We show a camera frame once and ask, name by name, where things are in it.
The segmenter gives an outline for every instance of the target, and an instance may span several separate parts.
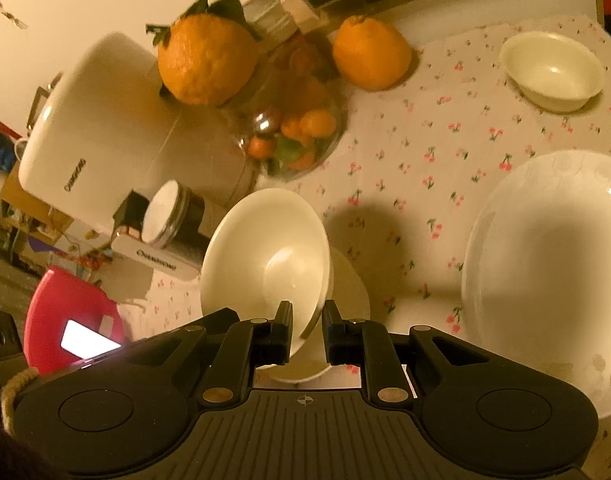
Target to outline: white appliance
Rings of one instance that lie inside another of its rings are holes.
[[[148,199],[170,178],[223,208],[250,190],[253,166],[217,110],[161,97],[156,58],[109,34],[58,83],[19,168],[28,193],[111,234],[131,190]]]

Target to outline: blue object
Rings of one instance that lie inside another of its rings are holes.
[[[14,142],[7,135],[0,132],[0,170],[10,174],[15,163]]]

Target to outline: clear plastic container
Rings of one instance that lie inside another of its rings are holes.
[[[290,180],[327,157],[343,131],[338,73],[329,42],[302,34],[279,1],[250,0],[244,10],[263,54],[223,111],[241,149],[269,176]]]

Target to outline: tablecloth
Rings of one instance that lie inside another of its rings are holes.
[[[523,30],[585,44],[605,67],[604,91],[567,116],[521,97],[498,54]],[[611,155],[611,38],[586,16],[554,16],[434,41],[419,58],[405,84],[349,93],[347,131],[319,168],[287,184],[261,179],[258,187],[293,190],[316,209],[330,244],[364,280],[372,319],[391,332],[430,324],[467,338],[461,268],[472,225],[494,187],[513,168],[553,150]],[[198,282],[155,273],[143,304],[144,312],[127,309],[135,337],[171,330],[200,316]],[[325,380],[350,384],[356,370],[329,372],[316,387],[329,386]],[[585,470],[611,478],[611,417],[601,421]]]

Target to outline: red plastic object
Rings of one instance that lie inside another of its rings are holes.
[[[43,375],[79,361],[61,348],[65,325],[72,319],[98,332],[103,316],[114,319],[109,338],[121,344],[125,332],[116,303],[91,283],[60,267],[49,267],[29,304],[23,341],[28,364]]]

